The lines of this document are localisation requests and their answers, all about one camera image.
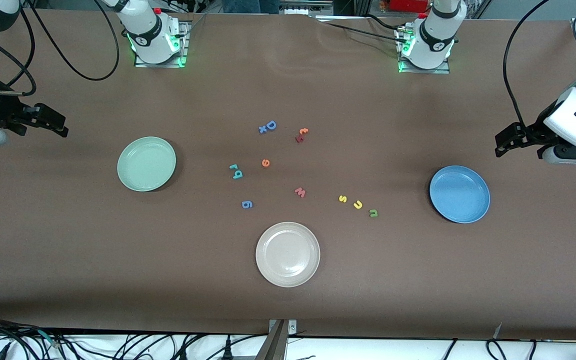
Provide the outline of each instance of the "blue plate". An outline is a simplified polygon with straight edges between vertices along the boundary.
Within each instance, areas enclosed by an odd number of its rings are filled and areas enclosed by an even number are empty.
[[[480,174],[464,166],[446,166],[430,182],[430,200],[439,214],[459,224],[475,223],[490,207],[490,191]]]

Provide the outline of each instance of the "white plate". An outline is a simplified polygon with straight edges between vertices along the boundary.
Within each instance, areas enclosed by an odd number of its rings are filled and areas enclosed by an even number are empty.
[[[310,280],[320,266],[320,244],[301,223],[277,223],[259,237],[256,266],[277,287],[298,287]]]
[[[131,191],[149,192],[164,185],[177,164],[175,150],[155,136],[131,142],[119,155],[117,175]]]

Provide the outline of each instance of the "plate rim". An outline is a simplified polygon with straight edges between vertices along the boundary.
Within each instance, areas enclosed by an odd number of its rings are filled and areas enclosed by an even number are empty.
[[[126,159],[125,156],[126,156],[126,152],[128,151],[128,148],[130,148],[133,144],[135,144],[137,142],[146,141],[147,139],[155,139],[157,142],[162,142],[160,144],[164,144],[165,147],[170,150],[170,152],[172,153],[172,157],[173,157],[172,169],[170,170],[170,174],[167,175],[166,180],[164,180],[158,186],[151,187],[151,188],[145,188],[145,189],[129,186],[124,181],[124,179],[122,178],[122,175],[119,172],[119,166],[122,162],[122,159],[123,160]],[[150,191],[154,191],[156,189],[159,189],[160,187],[164,186],[170,180],[170,178],[172,178],[172,174],[175,173],[176,168],[177,168],[177,153],[176,153],[175,149],[173,148],[172,145],[170,145],[170,143],[168,141],[166,141],[166,139],[163,139],[162,137],[158,137],[158,136],[144,136],[144,137],[139,137],[138,139],[131,141],[128,145],[126,145],[126,147],[123,148],[123,150],[119,154],[119,158],[117,159],[117,176],[119,177],[119,181],[121,182],[121,184],[123,184],[124,187],[127,187],[128,189],[130,189],[131,191],[134,191],[134,192],[150,192]]]
[[[436,203],[435,203],[435,199],[433,198],[433,192],[432,192],[432,188],[434,186],[434,184],[437,183],[438,176],[439,173],[441,173],[442,171],[444,173],[447,173],[448,171],[446,170],[450,170],[450,169],[459,169],[459,170],[466,170],[469,173],[475,174],[478,178],[480,178],[480,180],[483,182],[484,184],[484,189],[485,190],[485,194],[487,196],[487,201],[486,201],[486,208],[482,211],[482,214],[478,215],[477,218],[469,220],[469,221],[460,221],[455,219],[452,216],[448,216],[445,214],[445,212],[443,212],[442,210],[440,210]],[[466,175],[470,178],[471,181],[474,181],[473,177],[471,175],[465,174],[460,172],[460,174],[462,175]],[[467,166],[463,166],[463,165],[448,165],[448,166],[444,166],[441,169],[437,170],[434,175],[432,176],[432,180],[430,180],[430,185],[428,186],[428,194],[430,196],[430,202],[432,203],[432,207],[434,207],[435,210],[437,210],[437,212],[439,212],[439,214],[441,214],[441,216],[445,219],[448,219],[448,221],[451,221],[453,223],[457,223],[457,224],[472,224],[472,223],[476,223],[477,221],[480,221],[484,216],[486,216],[486,214],[488,213],[489,209],[490,209],[490,202],[491,202],[491,197],[490,197],[490,188],[488,186],[488,183],[486,182],[486,180],[484,180],[484,178],[475,170],[467,167]]]
[[[259,259],[260,259],[260,255],[261,255],[261,249],[263,249],[263,242],[262,239],[264,238],[264,236],[269,233],[273,228],[281,226],[281,225],[291,225],[291,226],[297,226],[299,228],[302,228],[304,230],[307,231],[307,233],[309,233],[310,235],[312,235],[312,238],[314,239],[314,244],[315,244],[315,255],[316,255],[316,262],[315,262],[315,266],[312,269],[312,272],[310,275],[308,275],[306,278],[304,278],[304,280],[295,283],[295,284],[277,284],[273,281],[271,281],[269,278],[266,277],[266,275],[264,274],[264,272],[262,271],[261,267],[259,266]],[[259,236],[259,240],[257,240],[256,243],[256,248],[254,249],[254,262],[256,262],[256,268],[259,270],[259,272],[261,273],[261,276],[263,276],[263,278],[270,284],[275,285],[275,287],[281,287],[281,288],[295,288],[295,287],[299,287],[301,285],[306,284],[317,272],[317,270],[320,268],[320,263],[322,260],[322,248],[320,247],[320,241],[317,239],[317,236],[315,236],[315,234],[313,233],[313,231],[310,230],[310,228],[308,228],[306,225],[302,224],[302,223],[298,223],[295,221],[282,221],[282,222],[278,222],[275,223],[273,225],[271,225],[270,227],[266,228],[265,231],[263,231],[263,233]]]

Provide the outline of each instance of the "plate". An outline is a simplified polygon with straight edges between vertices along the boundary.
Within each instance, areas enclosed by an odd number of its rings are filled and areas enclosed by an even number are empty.
[[[149,192],[164,185],[177,164],[175,150],[166,140],[147,136],[126,146],[117,161],[119,180],[131,191]]]
[[[459,224],[475,223],[490,207],[490,191],[480,174],[464,166],[447,166],[430,182],[430,200],[439,214]]]
[[[259,237],[256,266],[277,287],[298,287],[310,280],[320,266],[320,244],[301,223],[274,224]]]

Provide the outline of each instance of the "white floor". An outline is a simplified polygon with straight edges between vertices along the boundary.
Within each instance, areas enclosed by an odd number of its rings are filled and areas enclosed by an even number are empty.
[[[133,348],[124,359],[134,360],[135,356],[146,346],[160,338],[154,335]],[[174,335],[173,341],[165,339],[151,347],[146,354],[153,360],[169,360],[172,354],[182,344],[184,335]],[[242,338],[243,335],[233,335],[231,340]],[[67,336],[71,341],[92,351],[112,356],[126,341],[125,335],[73,335]],[[265,337],[254,337],[235,344],[232,347],[234,356],[256,355]],[[221,349],[226,341],[225,335],[210,335],[204,337],[189,347],[188,360],[206,360],[215,351]],[[0,350],[8,340],[0,340]],[[388,359],[388,360],[442,360],[446,354],[450,340],[390,340],[390,339],[290,339],[288,340],[286,360],[302,360],[313,357],[314,360],[343,359]],[[532,344],[528,341],[499,341],[507,360],[527,360]],[[33,346],[39,357],[41,351]],[[502,359],[494,346],[493,354]],[[103,360],[103,357],[79,351],[82,360]],[[50,358],[60,360],[62,356],[56,349],[50,349]],[[66,351],[68,360],[76,360],[75,356]],[[26,360],[21,346],[13,342],[6,360]],[[485,341],[458,341],[450,353],[449,360],[492,360],[486,351]],[[576,342],[538,342],[533,360],[576,360]]]

